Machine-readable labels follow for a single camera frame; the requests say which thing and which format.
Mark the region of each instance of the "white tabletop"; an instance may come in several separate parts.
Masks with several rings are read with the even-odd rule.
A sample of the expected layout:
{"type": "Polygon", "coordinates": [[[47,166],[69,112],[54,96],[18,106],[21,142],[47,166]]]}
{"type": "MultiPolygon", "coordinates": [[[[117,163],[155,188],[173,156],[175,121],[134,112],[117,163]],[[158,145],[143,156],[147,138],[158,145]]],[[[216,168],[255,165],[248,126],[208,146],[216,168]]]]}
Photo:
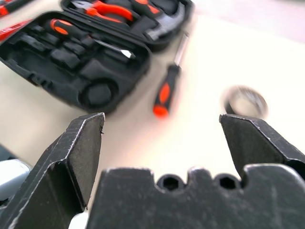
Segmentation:
{"type": "MultiPolygon", "coordinates": [[[[56,0],[35,0],[0,20],[0,29],[60,10],[56,0]]],[[[151,69],[118,110],[106,116],[99,170],[149,167],[157,179],[200,166],[214,176],[238,176],[218,122],[223,92],[235,84],[256,89],[270,111],[267,122],[305,152],[302,131],[305,46],[196,11],[171,116],[158,120],[152,106],[180,38],[154,54],[151,69]]],[[[0,63],[0,143],[34,165],[43,151],[85,112],[56,100],[0,63]]]]}

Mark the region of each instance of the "tool kit case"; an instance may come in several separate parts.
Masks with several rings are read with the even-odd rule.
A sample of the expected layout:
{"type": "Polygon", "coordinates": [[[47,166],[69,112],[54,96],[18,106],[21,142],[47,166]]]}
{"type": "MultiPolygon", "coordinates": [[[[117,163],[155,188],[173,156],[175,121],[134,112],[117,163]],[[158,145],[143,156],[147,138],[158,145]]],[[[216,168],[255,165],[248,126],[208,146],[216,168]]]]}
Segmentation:
{"type": "Polygon", "coordinates": [[[94,8],[63,0],[63,12],[46,12],[5,40],[0,61],[67,104],[109,113],[145,75],[151,52],[165,49],[177,36],[193,7],[190,0],[152,0],[147,8],[158,9],[154,18],[135,1],[145,2],[107,0],[103,4],[130,13],[110,8],[98,15],[94,8]],[[80,38],[70,26],[85,35],[80,38]]]}

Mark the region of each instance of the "black metal jaw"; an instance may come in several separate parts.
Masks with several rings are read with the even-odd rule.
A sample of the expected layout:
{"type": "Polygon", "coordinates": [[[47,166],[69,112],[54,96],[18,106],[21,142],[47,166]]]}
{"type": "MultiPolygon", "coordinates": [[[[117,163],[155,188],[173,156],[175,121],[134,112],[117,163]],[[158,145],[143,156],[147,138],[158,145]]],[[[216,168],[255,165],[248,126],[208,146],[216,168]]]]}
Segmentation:
{"type": "MultiPolygon", "coordinates": [[[[71,123],[8,205],[1,229],[68,228],[90,197],[102,123],[101,114],[71,123]]],[[[149,169],[104,170],[87,229],[304,228],[305,156],[263,120],[225,114],[220,123],[241,181],[205,169],[191,169],[187,184],[174,175],[155,183],[149,169]]]]}

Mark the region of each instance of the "pliers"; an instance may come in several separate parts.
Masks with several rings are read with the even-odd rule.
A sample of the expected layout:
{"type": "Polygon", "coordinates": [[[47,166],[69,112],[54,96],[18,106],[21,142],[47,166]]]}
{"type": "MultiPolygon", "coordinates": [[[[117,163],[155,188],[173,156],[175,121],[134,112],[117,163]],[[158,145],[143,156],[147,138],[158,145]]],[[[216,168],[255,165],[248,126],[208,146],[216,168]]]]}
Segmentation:
{"type": "Polygon", "coordinates": [[[85,13],[92,17],[99,17],[105,20],[121,23],[122,21],[107,17],[105,14],[117,14],[126,18],[129,21],[133,21],[134,13],[122,6],[110,5],[103,3],[99,0],[94,1],[93,3],[87,1],[72,1],[72,4],[80,9],[85,9],[85,13]]]}
{"type": "Polygon", "coordinates": [[[0,0],[0,18],[12,13],[32,0],[0,0]]]}

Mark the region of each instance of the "hammer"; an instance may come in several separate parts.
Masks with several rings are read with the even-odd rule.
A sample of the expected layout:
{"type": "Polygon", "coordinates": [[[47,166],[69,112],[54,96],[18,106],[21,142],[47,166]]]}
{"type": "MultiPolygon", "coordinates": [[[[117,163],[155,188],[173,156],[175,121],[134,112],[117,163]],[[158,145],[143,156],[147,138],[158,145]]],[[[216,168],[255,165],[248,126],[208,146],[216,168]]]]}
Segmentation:
{"type": "Polygon", "coordinates": [[[156,28],[145,31],[145,34],[153,41],[176,29],[184,20],[185,7],[181,2],[179,2],[177,12],[172,16],[150,5],[148,0],[131,0],[131,2],[137,13],[153,18],[159,23],[156,28]]]}

